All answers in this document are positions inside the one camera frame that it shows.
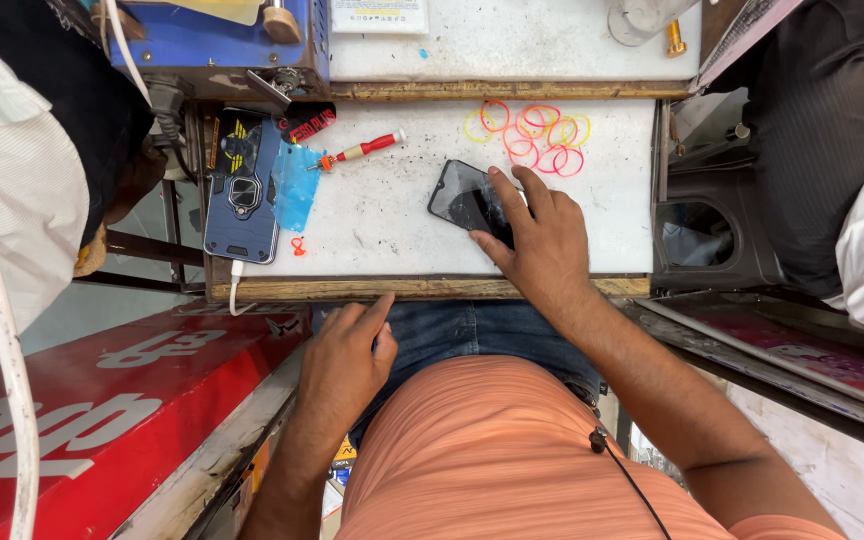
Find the rubber band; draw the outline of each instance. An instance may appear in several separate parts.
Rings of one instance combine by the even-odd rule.
[[[524,110],[515,116],[515,130],[518,134],[529,139],[538,139],[542,137],[546,133],[546,128],[542,128],[542,130],[538,132],[529,130],[527,127],[522,125],[522,122],[524,121],[524,115],[522,113],[524,113]]]
[[[539,151],[539,149],[536,147],[535,141],[533,141],[531,138],[522,138],[520,140],[514,140],[514,141],[509,142],[508,139],[506,139],[506,135],[508,133],[509,133],[509,129],[505,129],[502,131],[502,144],[505,145],[505,151],[508,152],[510,156],[519,156],[520,158],[522,158],[522,157],[528,156],[529,153],[532,152],[533,148],[535,148],[536,152]],[[512,145],[520,143],[520,142],[529,143],[529,149],[523,153],[513,152],[512,151]]]
[[[295,248],[294,255],[296,257],[301,257],[306,254],[306,250],[303,249],[303,240],[298,236],[292,238],[292,241],[289,243],[292,244],[292,247]]]
[[[580,140],[579,142],[566,142],[565,143],[565,146],[572,148],[572,149],[575,149],[575,148],[582,146],[583,144],[586,143],[586,141],[589,140],[589,136],[593,134],[593,122],[592,122],[592,120],[589,119],[588,116],[585,116],[584,114],[579,114],[578,116],[572,116],[571,118],[573,121],[576,118],[584,118],[585,119],[585,136],[582,137],[582,140]],[[561,127],[561,135],[562,135],[563,139],[566,138],[566,126],[565,126],[565,124],[563,124]],[[575,125],[575,135],[576,136],[579,135],[579,124]]]
[[[562,169],[569,162],[569,153],[570,152],[575,152],[576,154],[579,155],[579,167],[577,169],[575,169],[575,172],[563,174]],[[565,154],[565,163],[563,163],[561,165],[561,167],[559,167],[556,165],[556,162],[558,162],[559,156],[562,154]],[[558,153],[555,154],[555,157],[552,157],[552,167],[556,170],[556,173],[558,174],[558,176],[560,176],[562,178],[569,178],[570,176],[575,176],[575,175],[579,174],[579,171],[581,171],[582,167],[584,167],[585,165],[586,165],[586,157],[582,154],[582,152],[580,152],[574,148],[566,147],[563,150],[559,150]]]
[[[492,137],[496,134],[495,131],[489,131],[488,136],[486,138],[475,138],[472,133],[469,132],[469,119],[473,117],[473,115],[479,115],[488,117],[488,121],[492,123],[492,125],[496,124],[496,120],[488,114],[485,110],[473,110],[466,117],[465,121],[462,122],[462,129],[465,131],[465,136],[475,142],[489,142],[492,140]]]
[[[505,124],[502,124],[501,128],[489,129],[489,126],[486,125],[486,116],[488,115],[488,113],[486,112],[486,105],[488,105],[490,103],[501,105],[502,109],[505,109]],[[509,126],[509,122],[512,121],[512,113],[509,110],[509,105],[504,104],[501,101],[489,100],[489,101],[486,101],[485,103],[483,103],[482,107],[479,108],[479,120],[482,122],[482,127],[485,128],[487,132],[495,134],[495,133],[498,133],[498,132],[506,129]]]
[[[523,153],[523,154],[513,154],[512,152],[509,153],[509,161],[511,162],[511,164],[513,166],[523,166],[523,167],[528,167],[530,169],[534,169],[536,167],[536,164],[539,162],[539,147],[536,146],[536,143],[532,142],[531,140],[529,140],[529,142],[532,144],[532,146],[529,147],[528,152]],[[526,156],[531,154],[533,150],[535,151],[535,161],[533,161],[531,165],[528,164],[528,161],[526,161],[524,163],[519,163],[518,161],[516,161],[516,158],[514,156],[518,156],[520,158],[525,158]]]
[[[535,170],[540,172],[540,173],[545,173],[545,174],[559,174],[560,167],[557,167],[555,164],[555,159],[559,155],[558,153],[556,153],[555,155],[552,156],[552,169],[551,170],[542,168],[543,159],[546,156],[548,156],[549,154],[551,154],[552,151],[557,150],[557,149],[558,149],[558,152],[561,153],[563,150],[566,150],[566,146],[564,146],[562,144],[556,144],[552,148],[549,148],[545,152],[542,152],[542,154],[538,157],[538,160],[535,162]],[[569,162],[569,154],[566,153],[565,154],[565,163],[563,163],[561,166],[565,167],[568,162]]]
[[[543,109],[545,109],[546,111],[548,111],[552,114],[552,118],[549,119],[549,121],[547,121],[547,122],[546,122],[546,116],[542,113]],[[532,122],[528,121],[529,113],[532,113],[533,111],[538,111],[538,115],[542,118],[542,122],[545,122],[544,124],[533,124]],[[536,127],[536,128],[548,128],[548,127],[552,126],[553,124],[555,124],[559,120],[559,118],[562,117],[562,112],[560,110],[558,110],[558,108],[556,108],[555,106],[552,106],[551,104],[530,104],[529,106],[525,107],[525,109],[522,111],[522,113],[523,113],[523,117],[526,118],[525,122],[531,126]]]
[[[558,142],[552,142],[552,132],[555,130],[556,124],[562,122],[561,126],[561,140]],[[566,142],[566,123],[572,122],[572,125],[575,126],[575,130],[572,132],[572,138],[570,141]],[[558,118],[558,121],[549,128],[548,132],[545,134],[545,142],[549,143],[549,146],[556,146],[559,144],[564,144],[565,146],[569,146],[572,141],[575,141],[575,138],[579,135],[579,124],[576,123],[575,118],[571,116],[563,116]]]

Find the charging cable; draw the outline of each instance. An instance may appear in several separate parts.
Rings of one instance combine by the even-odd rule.
[[[241,311],[235,310],[235,290],[239,289],[239,280],[242,278],[242,271],[245,270],[245,267],[246,263],[244,260],[239,260],[238,258],[232,260],[232,290],[228,292],[228,312],[231,313],[233,317],[238,317],[257,305],[253,302],[246,305],[245,309]]]
[[[0,363],[8,412],[15,432],[17,471],[10,540],[31,540],[39,502],[39,424],[25,357],[18,342],[16,316],[0,271]]]
[[[122,59],[126,61],[128,74],[138,87],[138,92],[142,92],[142,97],[145,98],[149,107],[152,106],[152,99],[149,98],[149,88],[145,86],[145,80],[138,74],[136,61],[132,58],[132,51],[129,50],[129,43],[126,42],[126,34],[122,31],[122,20],[119,19],[119,6],[115,0],[104,0],[105,11],[108,12],[108,20],[112,23],[112,33],[115,35],[115,43],[119,44],[119,52],[122,53]]]

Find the brass fitting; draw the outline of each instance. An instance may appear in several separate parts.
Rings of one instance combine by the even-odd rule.
[[[682,41],[682,34],[679,31],[679,19],[675,19],[665,27],[665,34],[669,38],[669,48],[665,50],[667,57],[676,58],[686,53],[689,46]]]

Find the blue jeans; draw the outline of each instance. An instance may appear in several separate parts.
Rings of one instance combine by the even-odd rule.
[[[333,308],[332,304],[313,306],[315,334]],[[601,375],[528,301],[397,301],[386,320],[398,342],[398,354],[389,379],[348,433],[355,448],[369,423],[403,383],[426,367],[455,357],[519,357],[545,368],[591,407],[598,401]]]

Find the screwdriver handle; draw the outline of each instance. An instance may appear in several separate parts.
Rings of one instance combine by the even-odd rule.
[[[335,156],[336,162],[347,162],[348,160],[354,160],[356,158],[361,158],[366,154],[372,152],[373,150],[379,150],[380,148],[385,148],[387,146],[392,146],[398,142],[405,141],[405,130],[402,128],[398,128],[398,131],[394,133],[389,133],[387,135],[382,135],[378,137],[376,140],[370,142],[363,142],[361,144],[356,144],[355,146],[345,150],[342,153],[339,153]]]

